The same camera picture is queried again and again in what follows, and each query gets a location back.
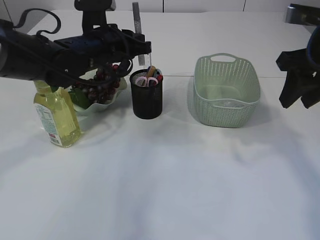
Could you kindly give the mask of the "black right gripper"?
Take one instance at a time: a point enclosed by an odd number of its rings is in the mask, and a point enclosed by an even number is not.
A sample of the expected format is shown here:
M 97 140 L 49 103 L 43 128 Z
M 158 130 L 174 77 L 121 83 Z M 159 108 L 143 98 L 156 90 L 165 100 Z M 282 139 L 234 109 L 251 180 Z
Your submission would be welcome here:
M 286 72 L 286 79 L 279 96 L 283 108 L 287 109 L 300 97 L 306 109 L 320 102 L 320 86 L 313 76 L 320 65 L 313 58 L 320 42 L 320 27 L 310 36 L 306 48 L 283 51 L 276 59 L 276 65 L 282 72 Z

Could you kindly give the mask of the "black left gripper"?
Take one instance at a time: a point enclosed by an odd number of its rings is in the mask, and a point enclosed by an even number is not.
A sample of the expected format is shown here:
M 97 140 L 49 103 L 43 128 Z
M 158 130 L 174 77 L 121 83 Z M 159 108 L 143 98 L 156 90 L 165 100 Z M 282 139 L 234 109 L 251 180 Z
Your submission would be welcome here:
M 143 34 L 120 30 L 116 24 L 57 39 L 54 43 L 61 47 L 53 60 L 53 72 L 59 75 L 84 75 L 114 63 L 119 63 L 115 75 L 128 75 L 135 57 L 152 52 L 152 43 Z

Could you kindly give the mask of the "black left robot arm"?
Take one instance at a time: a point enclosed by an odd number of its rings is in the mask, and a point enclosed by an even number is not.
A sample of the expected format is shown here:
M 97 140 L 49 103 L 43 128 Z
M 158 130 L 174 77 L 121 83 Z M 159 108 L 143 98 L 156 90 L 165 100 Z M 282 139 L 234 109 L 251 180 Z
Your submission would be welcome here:
M 45 81 L 67 88 L 87 72 L 119 63 L 113 77 L 124 77 L 132 60 L 152 51 L 143 34 L 118 29 L 116 24 L 97 27 L 85 34 L 54 41 L 43 35 L 14 30 L 13 23 L 0 21 L 0 75 L 3 78 Z

